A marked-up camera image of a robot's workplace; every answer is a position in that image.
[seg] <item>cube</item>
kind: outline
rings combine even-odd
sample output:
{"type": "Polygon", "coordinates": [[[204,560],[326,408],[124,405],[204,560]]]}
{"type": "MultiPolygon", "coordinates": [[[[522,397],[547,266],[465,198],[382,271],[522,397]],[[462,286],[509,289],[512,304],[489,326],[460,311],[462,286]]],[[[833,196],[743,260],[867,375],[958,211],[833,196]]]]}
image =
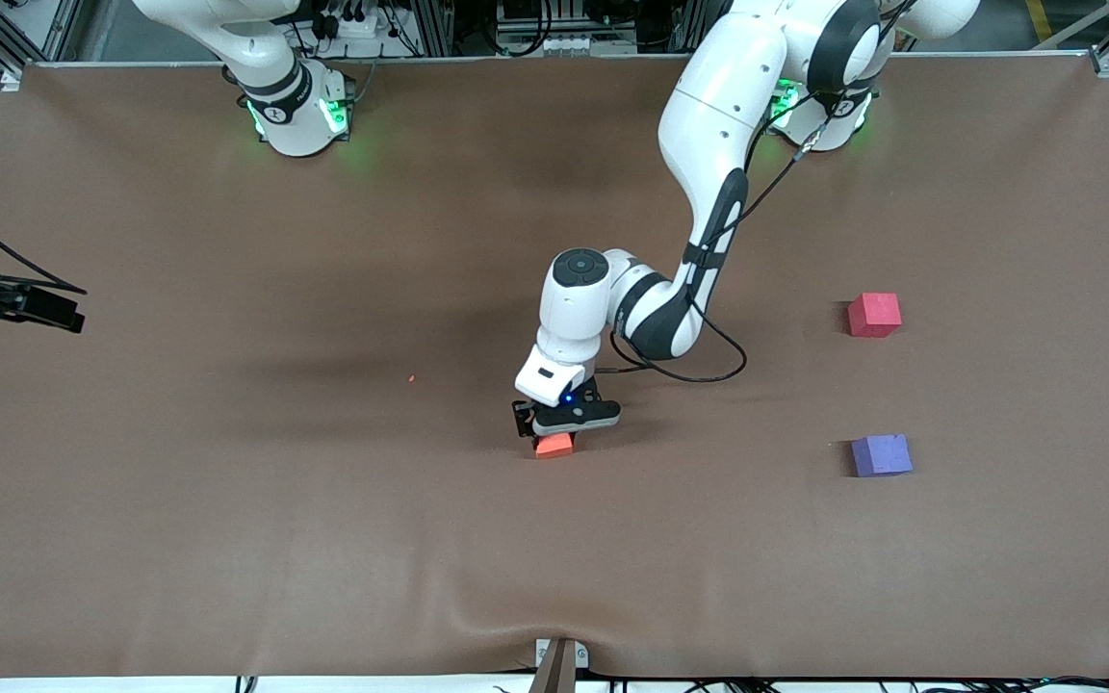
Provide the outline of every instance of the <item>cube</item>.
{"type": "Polygon", "coordinates": [[[533,445],[538,460],[553,460],[554,457],[570,456],[574,450],[571,434],[543,435],[533,445]]]}
{"type": "Polygon", "coordinates": [[[854,468],[862,478],[896,477],[915,470],[905,435],[867,435],[854,441],[854,468]]]}
{"type": "Polygon", "coordinates": [[[896,294],[859,294],[849,304],[848,313],[853,337],[888,337],[902,327],[902,307],[896,294]]]}

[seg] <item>brown fabric surface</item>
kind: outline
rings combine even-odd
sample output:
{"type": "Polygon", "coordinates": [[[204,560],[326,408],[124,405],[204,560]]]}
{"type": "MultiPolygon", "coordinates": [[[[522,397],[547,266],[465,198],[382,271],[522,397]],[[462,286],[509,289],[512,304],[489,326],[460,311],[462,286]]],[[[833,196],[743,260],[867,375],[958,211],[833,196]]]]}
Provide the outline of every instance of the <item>brown fabric surface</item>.
{"type": "Polygon", "coordinates": [[[554,634],[613,675],[1109,675],[1087,59],[894,61],[743,225],[711,313],[747,371],[603,378],[622,421],[569,459],[515,437],[550,259],[681,254],[681,69],[386,65],[304,161],[212,69],[28,70],[0,234],[92,294],[79,337],[0,325],[0,675],[490,671],[554,634]],[[905,328],[843,334],[859,291],[905,328]],[[852,478],[868,434],[916,472],[852,478]]]}

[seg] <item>purple cube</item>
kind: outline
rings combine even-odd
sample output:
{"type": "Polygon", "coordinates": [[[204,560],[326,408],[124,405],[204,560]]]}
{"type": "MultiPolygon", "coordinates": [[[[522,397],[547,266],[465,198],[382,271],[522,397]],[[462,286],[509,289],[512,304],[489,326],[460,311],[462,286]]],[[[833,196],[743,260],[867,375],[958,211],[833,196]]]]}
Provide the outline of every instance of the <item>purple cube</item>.
{"type": "Polygon", "coordinates": [[[905,435],[867,435],[854,441],[854,466],[859,477],[896,477],[915,470],[905,435]]]}

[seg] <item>black cable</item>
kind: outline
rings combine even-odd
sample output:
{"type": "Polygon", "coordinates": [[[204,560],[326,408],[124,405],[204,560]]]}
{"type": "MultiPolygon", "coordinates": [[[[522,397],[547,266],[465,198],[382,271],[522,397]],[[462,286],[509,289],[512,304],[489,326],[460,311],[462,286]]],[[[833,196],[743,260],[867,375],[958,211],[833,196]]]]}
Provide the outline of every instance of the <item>black cable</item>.
{"type": "Polygon", "coordinates": [[[764,122],[761,123],[760,128],[755,129],[755,133],[752,135],[752,144],[751,146],[747,146],[747,157],[743,159],[743,172],[747,172],[749,170],[751,170],[752,156],[755,154],[755,145],[757,144],[759,141],[761,141],[761,136],[763,136],[764,133],[767,130],[770,130],[770,128],[773,128],[773,123],[779,122],[779,120],[782,120],[785,114],[793,113],[793,110],[797,109],[798,105],[804,105],[808,101],[815,101],[814,92],[807,93],[805,99],[796,101],[795,104],[787,105],[784,109],[777,111],[777,113],[771,114],[770,118],[765,119],[764,122]]]}
{"type": "Polygon", "coordinates": [[[40,276],[45,277],[45,279],[52,281],[55,285],[61,285],[59,286],[59,288],[62,288],[64,291],[71,291],[71,293],[74,294],[88,295],[88,291],[83,291],[79,286],[71,284],[71,282],[69,281],[62,279],[62,277],[59,277],[58,275],[45,272],[42,266],[33,263],[29,258],[26,258],[26,256],[14,252],[11,248],[11,246],[7,245],[4,242],[1,241],[0,241],[0,251],[3,251],[3,253],[11,255],[11,257],[16,259],[19,264],[30,268],[30,271],[35,272],[37,274],[40,274],[40,276]]]}
{"type": "MultiPolygon", "coordinates": [[[[968,682],[964,682],[963,681],[963,682],[960,682],[960,684],[965,685],[965,687],[967,687],[969,690],[976,690],[968,682]]],[[[1099,679],[1090,679],[1089,676],[1083,676],[1083,675],[1061,675],[1061,676],[1056,676],[1056,679],[1042,679],[1042,680],[1038,680],[1038,681],[1034,681],[1034,682],[1029,682],[1029,683],[1025,683],[1025,682],[1018,682],[1017,683],[1017,685],[1020,685],[1020,687],[1022,690],[1038,690],[1038,689],[1045,687],[1045,685],[1052,685],[1052,684],[1090,685],[1091,687],[1095,687],[1095,689],[1107,689],[1107,690],[1109,690],[1109,681],[1107,681],[1107,680],[1099,680],[1099,679]]],[[[1011,693],[1011,689],[1009,689],[1008,685],[1005,685],[1004,682],[999,682],[999,681],[991,682],[990,683],[990,689],[998,690],[998,692],[1003,692],[1003,693],[1011,693]]],[[[964,693],[964,692],[963,692],[963,690],[959,690],[959,689],[924,689],[924,690],[922,690],[920,693],[964,693]]]]}
{"type": "MultiPolygon", "coordinates": [[[[546,44],[546,40],[551,37],[551,30],[554,28],[554,11],[551,8],[551,0],[542,0],[542,7],[546,9],[546,28],[542,29],[542,18],[541,14],[537,14],[537,34],[533,35],[533,42],[529,44],[529,48],[525,48],[520,53],[512,53],[507,48],[501,48],[497,40],[490,35],[490,22],[487,26],[481,27],[481,39],[485,43],[499,55],[506,55],[509,58],[523,58],[525,55],[532,54],[539,48],[546,44]]],[[[498,27],[498,19],[494,21],[494,26],[498,27]]]]}
{"type": "Polygon", "coordinates": [[[37,288],[57,288],[59,291],[70,291],[70,286],[65,284],[55,284],[52,281],[40,281],[40,279],[28,279],[23,276],[10,276],[0,274],[0,281],[6,282],[6,284],[19,284],[23,286],[35,286],[37,288]]]}
{"type": "MultiPolygon", "coordinates": [[[[837,96],[837,101],[840,100],[841,95],[837,96]]],[[[796,109],[797,105],[798,104],[790,106],[787,111],[796,109]]],[[[777,184],[782,183],[784,176],[788,174],[793,165],[800,162],[801,159],[804,156],[804,154],[806,154],[806,151],[814,145],[815,141],[818,140],[820,135],[822,135],[822,133],[824,132],[824,128],[828,126],[828,123],[833,119],[832,115],[833,110],[828,110],[828,118],[824,120],[824,122],[821,123],[821,125],[816,128],[813,131],[813,133],[806,136],[804,143],[802,143],[796,150],[796,152],[793,153],[792,156],[790,156],[790,161],[786,163],[783,170],[779,172],[777,175],[774,176],[772,181],[770,181],[770,184],[766,185],[761,193],[757,194],[755,201],[751,203],[751,206],[747,206],[747,210],[745,210],[742,215],[739,215],[739,218],[734,220],[733,223],[722,225],[722,227],[719,231],[714,232],[712,236],[709,236],[708,240],[700,243],[700,254],[696,255],[695,259],[692,259],[691,262],[692,265],[703,265],[704,261],[708,259],[709,254],[712,253],[712,248],[714,245],[716,245],[718,241],[720,241],[722,236],[725,236],[726,233],[730,233],[731,231],[739,228],[739,224],[743,223],[743,220],[752,215],[752,212],[756,211],[757,207],[761,206],[761,203],[764,202],[765,198],[767,198],[767,196],[770,196],[770,194],[774,192],[777,184]]],[[[723,330],[720,327],[718,327],[718,324],[714,324],[714,322],[712,322],[712,319],[710,319],[709,316],[704,314],[704,308],[701,308],[700,304],[695,302],[694,295],[692,295],[691,293],[686,294],[686,299],[688,299],[688,306],[690,306],[691,309],[694,310],[695,313],[699,313],[701,319],[704,320],[704,324],[709,325],[709,328],[713,329],[713,332],[715,332],[719,335],[719,337],[725,340],[726,344],[730,344],[731,347],[734,347],[735,351],[739,351],[740,356],[739,367],[735,367],[734,369],[732,369],[732,371],[726,373],[724,375],[709,376],[709,377],[691,377],[682,374],[676,374],[674,371],[670,371],[670,369],[662,368],[660,367],[660,365],[654,364],[651,359],[648,359],[647,356],[644,356],[643,353],[635,347],[635,344],[632,343],[632,340],[628,337],[628,335],[620,334],[619,337],[622,338],[623,343],[628,344],[628,347],[633,351],[633,354],[635,354],[635,359],[629,358],[629,356],[625,355],[624,351],[622,351],[622,349],[620,349],[619,343],[615,342],[615,334],[617,334],[615,330],[611,330],[610,346],[613,347],[613,350],[615,350],[615,354],[619,354],[621,359],[624,359],[625,361],[631,364],[632,367],[634,367],[634,368],[617,368],[615,371],[612,373],[633,373],[633,371],[639,371],[639,369],[652,369],[653,371],[660,373],[665,377],[673,378],[673,380],[678,380],[679,383],[722,383],[724,380],[730,380],[730,378],[735,377],[735,375],[739,375],[740,373],[743,373],[743,369],[747,368],[747,349],[744,349],[742,344],[736,342],[734,337],[731,337],[730,334],[726,334],[726,330],[723,330]]]]}
{"type": "Polygon", "coordinates": [[[405,30],[405,23],[400,21],[397,6],[393,3],[393,0],[384,0],[384,3],[386,3],[386,9],[383,10],[383,13],[387,17],[389,26],[397,30],[397,39],[400,40],[400,44],[405,45],[406,51],[413,53],[414,58],[420,58],[421,53],[418,51],[417,44],[413,42],[413,39],[409,39],[409,32],[405,30]]]}
{"type": "Polygon", "coordinates": [[[887,26],[884,27],[884,31],[879,32],[879,39],[876,40],[876,44],[884,43],[884,37],[888,35],[889,31],[893,31],[893,27],[897,26],[897,19],[902,18],[903,13],[909,11],[913,6],[915,6],[918,0],[902,0],[902,3],[897,6],[897,10],[893,12],[893,18],[888,19],[887,26]]]}
{"type": "MultiPolygon", "coordinates": [[[[615,353],[619,354],[620,356],[622,355],[622,353],[620,353],[618,350],[615,350],[615,353]]],[[[621,374],[624,374],[624,373],[644,371],[644,369],[648,369],[648,367],[645,365],[639,365],[639,367],[633,367],[633,368],[612,368],[612,367],[607,367],[607,368],[598,368],[598,369],[596,369],[593,371],[593,374],[594,375],[621,375],[621,374]]]]}
{"type": "Polygon", "coordinates": [[[303,32],[298,30],[298,21],[292,18],[289,20],[289,26],[294,27],[294,35],[298,39],[299,48],[303,48],[303,58],[313,57],[311,49],[307,48],[307,42],[303,39],[303,32]]]}

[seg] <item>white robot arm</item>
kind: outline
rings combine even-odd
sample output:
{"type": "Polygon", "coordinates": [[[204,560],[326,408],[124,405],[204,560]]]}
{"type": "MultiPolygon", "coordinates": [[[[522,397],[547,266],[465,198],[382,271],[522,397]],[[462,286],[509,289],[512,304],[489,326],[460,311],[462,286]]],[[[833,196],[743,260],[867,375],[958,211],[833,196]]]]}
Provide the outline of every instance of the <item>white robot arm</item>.
{"type": "Polygon", "coordinates": [[[348,131],[353,93],[336,70],[299,59],[268,19],[299,0],[135,0],[153,21],[206,45],[230,68],[260,134],[282,154],[321,152],[348,131]]]}
{"type": "MultiPolygon", "coordinates": [[[[918,39],[946,39],[964,28],[978,9],[978,0],[882,0],[879,11],[884,19],[886,33],[879,37],[879,48],[872,57],[862,74],[846,88],[840,101],[835,102],[835,112],[824,128],[823,136],[815,141],[813,150],[828,152],[844,145],[859,128],[866,109],[872,103],[872,88],[879,72],[893,55],[894,41],[901,28],[918,39]]],[[[805,84],[798,88],[798,98],[808,98],[810,91],[805,84]]],[[[774,128],[793,143],[800,143],[820,128],[826,118],[827,105],[821,104],[813,109],[798,109],[790,113],[786,122],[774,128]]]]}
{"type": "MultiPolygon", "coordinates": [[[[977,0],[919,3],[934,10],[933,19],[919,21],[946,31],[964,26],[977,0]],[[949,12],[940,4],[969,8],[945,19],[949,12]]],[[[910,6],[906,0],[902,9],[910,6]]],[[[691,205],[682,263],[667,279],[627,251],[573,248],[554,258],[542,288],[537,343],[515,380],[532,399],[529,411],[537,411],[529,415],[531,434],[615,422],[617,405],[596,418],[591,404],[600,396],[591,390],[590,405],[582,400],[593,385],[602,329],[610,327],[649,361],[690,350],[747,203],[744,163],[777,80],[803,83],[806,98],[820,101],[818,109],[800,109],[818,111],[796,140],[800,152],[831,135],[836,120],[844,121],[840,145],[855,128],[854,119],[841,118],[841,105],[852,92],[862,93],[855,93],[857,101],[871,96],[871,78],[888,57],[891,37],[882,48],[881,34],[874,0],[735,0],[718,19],[682,71],[659,126],[661,154],[691,205]],[[542,420],[543,414],[550,416],[542,420]]]]}

